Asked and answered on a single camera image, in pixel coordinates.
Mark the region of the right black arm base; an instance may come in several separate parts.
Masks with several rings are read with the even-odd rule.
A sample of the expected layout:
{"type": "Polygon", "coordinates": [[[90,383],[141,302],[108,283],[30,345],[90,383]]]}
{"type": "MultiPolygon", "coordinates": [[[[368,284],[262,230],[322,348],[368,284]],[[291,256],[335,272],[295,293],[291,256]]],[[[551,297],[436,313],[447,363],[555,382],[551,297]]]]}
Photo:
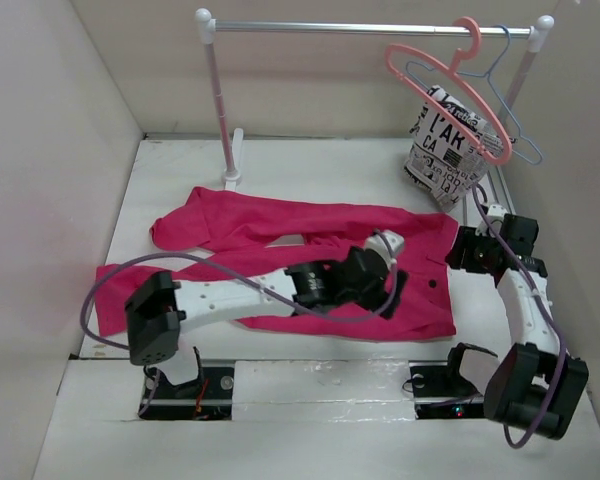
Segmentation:
{"type": "Polygon", "coordinates": [[[410,361],[403,391],[411,396],[417,420],[483,419],[483,398],[446,361],[410,361]]]}

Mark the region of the pink trousers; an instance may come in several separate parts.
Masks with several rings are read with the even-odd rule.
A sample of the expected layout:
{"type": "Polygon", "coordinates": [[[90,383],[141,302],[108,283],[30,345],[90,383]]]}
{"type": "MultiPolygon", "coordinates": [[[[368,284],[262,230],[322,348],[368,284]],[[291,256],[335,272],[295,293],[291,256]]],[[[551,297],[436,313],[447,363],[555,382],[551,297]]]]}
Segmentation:
{"type": "Polygon", "coordinates": [[[391,319],[350,324],[348,318],[365,312],[345,305],[333,313],[341,322],[301,315],[251,317],[241,323],[253,330],[402,342],[456,333],[445,258],[458,228],[444,213],[291,202],[196,187],[183,206],[156,219],[149,234],[162,251],[199,248],[211,252],[213,261],[254,276],[298,263],[341,260],[374,230],[390,230],[405,240],[397,264],[409,275],[391,319]]]}

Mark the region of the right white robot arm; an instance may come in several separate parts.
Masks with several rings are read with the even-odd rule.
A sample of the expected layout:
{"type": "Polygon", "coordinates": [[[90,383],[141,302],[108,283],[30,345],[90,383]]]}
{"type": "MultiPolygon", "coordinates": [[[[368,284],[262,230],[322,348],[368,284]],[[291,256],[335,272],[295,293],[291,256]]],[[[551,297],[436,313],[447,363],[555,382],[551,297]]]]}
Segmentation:
{"type": "Polygon", "coordinates": [[[488,274],[505,307],[511,348],[504,358],[476,345],[453,347],[442,381],[453,393],[470,388],[483,399],[487,419],[523,432],[522,447],[536,434],[559,440],[566,433],[589,379],[585,361],[569,355],[546,294],[548,273],[533,257],[538,223],[499,204],[481,207],[476,227],[462,227],[446,258],[468,273],[488,274]]]}

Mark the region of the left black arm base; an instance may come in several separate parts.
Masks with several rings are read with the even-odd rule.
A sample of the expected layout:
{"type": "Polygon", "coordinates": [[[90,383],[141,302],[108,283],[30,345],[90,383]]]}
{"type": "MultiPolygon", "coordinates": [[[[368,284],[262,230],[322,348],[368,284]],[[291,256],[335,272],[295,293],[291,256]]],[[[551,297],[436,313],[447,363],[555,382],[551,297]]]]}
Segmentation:
{"type": "Polygon", "coordinates": [[[228,421],[232,419],[235,363],[204,361],[192,387],[175,387],[157,369],[144,368],[138,416],[149,421],[228,421]]]}

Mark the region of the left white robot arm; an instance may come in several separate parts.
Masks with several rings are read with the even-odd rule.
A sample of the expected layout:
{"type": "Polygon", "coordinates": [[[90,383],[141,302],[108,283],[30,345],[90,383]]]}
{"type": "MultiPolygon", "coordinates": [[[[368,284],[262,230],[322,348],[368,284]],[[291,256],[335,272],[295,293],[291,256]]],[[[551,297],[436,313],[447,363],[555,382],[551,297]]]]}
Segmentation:
{"type": "Polygon", "coordinates": [[[341,261],[314,261],[225,280],[176,280],[151,275],[124,306],[129,360],[152,369],[179,397],[202,387],[199,352],[189,334],[201,327],[250,317],[312,315],[341,323],[334,310],[355,305],[367,318],[390,319],[408,281],[395,256],[377,248],[350,248],[341,261]]]}

